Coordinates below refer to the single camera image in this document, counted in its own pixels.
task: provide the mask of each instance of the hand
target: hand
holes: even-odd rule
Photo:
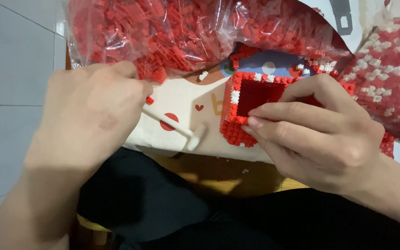
[[[313,95],[324,108],[294,102]],[[369,185],[380,173],[383,126],[327,74],[293,83],[278,103],[264,104],[249,115],[244,129],[288,178],[347,194]]]
[[[26,166],[79,168],[92,175],[128,138],[153,92],[135,76],[130,62],[53,73]]]

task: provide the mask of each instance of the red heart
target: red heart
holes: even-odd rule
[[[201,106],[199,106],[199,105],[196,105],[196,109],[197,109],[197,111],[202,111],[202,109],[204,108],[204,106],[203,105],[201,105]]]

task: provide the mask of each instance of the plastic bag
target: plastic bag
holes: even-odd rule
[[[388,15],[341,75],[355,83],[357,102],[400,139],[400,0]]]
[[[326,20],[297,0],[69,0],[73,66],[133,61],[162,83],[213,66],[236,42],[337,60],[351,56]]]

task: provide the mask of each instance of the white dot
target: white dot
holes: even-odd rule
[[[273,62],[266,62],[262,66],[263,73],[271,75],[275,71],[275,64]]]

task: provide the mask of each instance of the square opening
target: square opening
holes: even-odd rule
[[[284,91],[284,84],[242,80],[237,115],[249,117],[249,111],[265,103],[278,102]]]

